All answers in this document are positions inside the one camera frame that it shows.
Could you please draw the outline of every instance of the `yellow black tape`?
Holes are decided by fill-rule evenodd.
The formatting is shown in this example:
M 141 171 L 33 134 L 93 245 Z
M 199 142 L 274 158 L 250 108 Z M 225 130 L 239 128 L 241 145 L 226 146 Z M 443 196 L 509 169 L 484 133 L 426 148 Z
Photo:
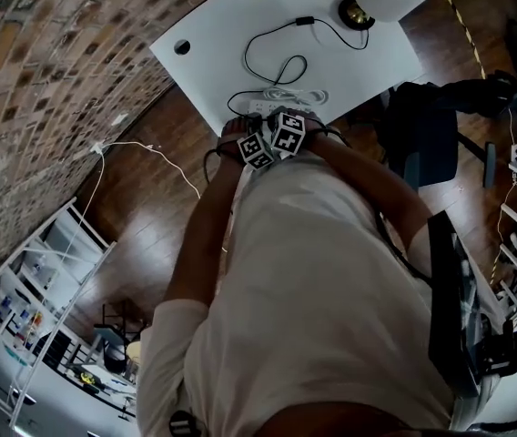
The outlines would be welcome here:
M 465 31 L 465 35 L 467 36 L 467 40 L 469 41 L 469 44 L 471 44 L 471 47 L 473 49 L 473 55 L 475 56 L 475 60 L 477 61 L 477 63 L 479 64 L 479 68 L 481 69 L 481 76 L 482 76 L 483 79 L 485 79 L 487 77 L 485 75 L 485 68 L 483 68 L 483 63 L 481 63 L 481 58 L 479 57 L 479 52 L 477 51 L 477 46 L 473 42 L 473 38 L 471 37 L 471 33 L 469 32 L 469 29 L 467 28 L 465 23 L 463 23 L 462 17 L 461 17 L 461 13 L 459 13 L 459 10 L 457 9 L 457 5 L 454 4 L 452 0 L 447 0 L 447 2 L 449 2 L 449 5 L 451 6 L 452 11 L 457 16 L 457 19 L 459 20 L 459 23 L 461 23 L 461 26 L 462 26 L 462 28 Z

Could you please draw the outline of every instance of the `floor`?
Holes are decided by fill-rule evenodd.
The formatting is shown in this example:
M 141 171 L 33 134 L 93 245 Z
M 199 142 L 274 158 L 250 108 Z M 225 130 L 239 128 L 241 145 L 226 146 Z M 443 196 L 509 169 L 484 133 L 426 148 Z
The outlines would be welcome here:
M 455 3 L 471 29 L 486 72 L 512 72 L 503 34 L 506 18 L 517 18 L 517 0 Z M 424 67 L 421 81 L 442 85 L 479 77 L 472 50 L 446 0 L 429 0 L 408 15 L 402 26 Z M 347 128 L 341 120 L 338 125 L 355 148 L 372 157 L 380 156 L 373 128 Z M 514 129 L 517 137 L 517 125 Z M 486 140 L 496 144 L 496 186 L 487 191 L 482 188 L 482 165 L 461 149 L 456 179 L 423 188 L 421 196 L 433 212 L 447 210 L 471 254 L 489 277 L 499 247 L 499 206 L 511 186 L 506 167 L 511 144 L 509 118 L 490 121 L 460 116 L 460 130 L 480 145 Z M 216 139 L 178 87 L 157 101 L 128 132 L 127 139 L 161 146 L 195 186 L 204 188 L 201 160 Z M 97 172 L 80 190 L 81 208 L 85 207 L 96 178 Z M 136 319 L 150 316 L 171 277 L 182 232 L 196 201 L 194 191 L 177 170 L 159 156 L 137 146 L 117 146 L 108 154 L 105 173 L 87 217 L 105 238 L 115 239 L 118 244 L 87 286 L 69 326 L 88 335 L 90 326 L 98 321 L 101 305 L 122 299 L 132 301 Z M 509 202 L 517 207 L 517 192 Z

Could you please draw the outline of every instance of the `white desk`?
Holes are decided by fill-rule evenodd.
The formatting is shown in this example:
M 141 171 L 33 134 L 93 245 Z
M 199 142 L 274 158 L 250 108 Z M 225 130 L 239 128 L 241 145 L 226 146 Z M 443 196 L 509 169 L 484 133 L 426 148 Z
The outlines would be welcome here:
M 337 16 L 340 1 L 208 0 L 170 28 L 150 49 L 219 134 L 234 116 L 226 105 L 234 93 L 269 85 L 242 65 L 243 51 L 253 36 L 299 16 L 311 15 L 333 25 L 354 46 L 360 44 L 362 34 L 345 28 Z M 180 40 L 191 45 L 183 56 L 174 50 Z M 283 62 L 297 54 L 307 58 L 309 67 L 305 76 L 289 87 L 327 90 L 328 103 L 317 107 L 324 122 L 340 117 L 392 86 L 422 75 L 419 59 L 396 23 L 377 22 L 370 30 L 368 48 L 362 51 L 344 46 L 321 23 L 291 26 L 256 40 L 248 61 L 256 71 L 274 78 Z M 300 61 L 293 61 L 291 66 L 287 79 L 301 69 Z M 239 112 L 247 112 L 248 97 L 238 97 L 231 105 Z

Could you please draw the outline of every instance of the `power strip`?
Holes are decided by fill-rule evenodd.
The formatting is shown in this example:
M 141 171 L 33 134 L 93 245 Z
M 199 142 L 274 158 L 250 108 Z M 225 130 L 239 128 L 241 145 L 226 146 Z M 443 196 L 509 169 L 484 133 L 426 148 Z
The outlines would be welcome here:
M 310 106 L 295 104 L 294 102 L 278 102 L 276 100 L 256 100 L 252 99 L 248 102 L 248 113 L 259 113 L 263 117 L 268 117 L 273 111 L 279 107 L 294 108 L 307 113 L 317 113 Z

